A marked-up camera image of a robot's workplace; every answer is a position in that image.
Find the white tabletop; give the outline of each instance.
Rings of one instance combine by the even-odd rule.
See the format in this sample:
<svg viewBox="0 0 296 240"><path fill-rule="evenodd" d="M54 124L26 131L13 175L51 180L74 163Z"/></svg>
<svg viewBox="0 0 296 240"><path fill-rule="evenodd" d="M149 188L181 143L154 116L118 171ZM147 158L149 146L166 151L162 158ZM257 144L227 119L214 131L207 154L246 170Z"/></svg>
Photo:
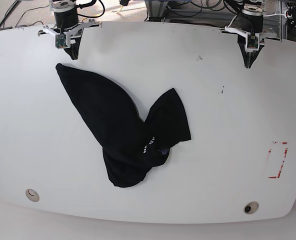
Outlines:
<svg viewBox="0 0 296 240"><path fill-rule="evenodd" d="M2 199L55 213L143 223L251 221L291 210L295 42L266 40L251 69L245 69L237 36L217 28L104 22L85 29L79 59L73 61L54 47L50 35L38 37L40 29L0 31ZM175 88L192 140L173 147L167 162L143 182L114 187L102 148L63 88L57 63L117 82L143 120L158 97ZM40 201L28 200L27 189L37 191ZM258 211L245 214L253 201Z"/></svg>

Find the white table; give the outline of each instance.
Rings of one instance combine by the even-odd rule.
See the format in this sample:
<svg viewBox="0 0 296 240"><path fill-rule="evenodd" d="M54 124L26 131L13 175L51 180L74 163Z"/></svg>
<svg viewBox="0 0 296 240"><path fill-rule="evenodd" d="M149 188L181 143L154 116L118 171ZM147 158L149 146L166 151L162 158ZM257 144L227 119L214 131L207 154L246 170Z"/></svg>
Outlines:
<svg viewBox="0 0 296 240"><path fill-rule="evenodd" d="M266 40L252 68L245 69L237 36L216 28L104 22L102 28L84 31L79 59L72 61L55 49L50 35L38 37L40 29L0 31L3 200L143 223L252 221L291 210L296 199L296 42ZM114 187L102 148L65 92L57 63L117 82L142 119L161 94L175 88L192 140L173 147L166 164L153 168L140 184ZM27 189L37 191L40 201L28 200ZM252 201L259 203L258 211L245 214Z"/></svg>

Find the garment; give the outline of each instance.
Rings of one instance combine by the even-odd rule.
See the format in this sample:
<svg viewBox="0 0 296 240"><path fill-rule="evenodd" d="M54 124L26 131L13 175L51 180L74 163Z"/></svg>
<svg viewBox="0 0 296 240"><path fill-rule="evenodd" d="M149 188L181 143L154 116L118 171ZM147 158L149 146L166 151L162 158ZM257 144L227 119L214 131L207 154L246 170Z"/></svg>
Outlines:
<svg viewBox="0 0 296 240"><path fill-rule="evenodd" d="M56 70L71 102L102 146L108 178L127 188L163 165L170 148L191 139L184 105L174 88L150 108L143 122L130 96L116 83L62 64Z"/></svg>

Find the black t-shirt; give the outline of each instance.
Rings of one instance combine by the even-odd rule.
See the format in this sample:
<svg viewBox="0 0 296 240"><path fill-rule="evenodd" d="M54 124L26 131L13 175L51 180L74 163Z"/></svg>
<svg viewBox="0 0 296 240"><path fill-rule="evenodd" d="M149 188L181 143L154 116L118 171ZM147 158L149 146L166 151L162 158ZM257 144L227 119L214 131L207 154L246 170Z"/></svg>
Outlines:
<svg viewBox="0 0 296 240"><path fill-rule="evenodd" d="M130 96L111 80L58 64L71 102L102 146L109 180L127 188L163 165L170 148L191 139L184 105L174 88L150 108L143 122Z"/></svg>

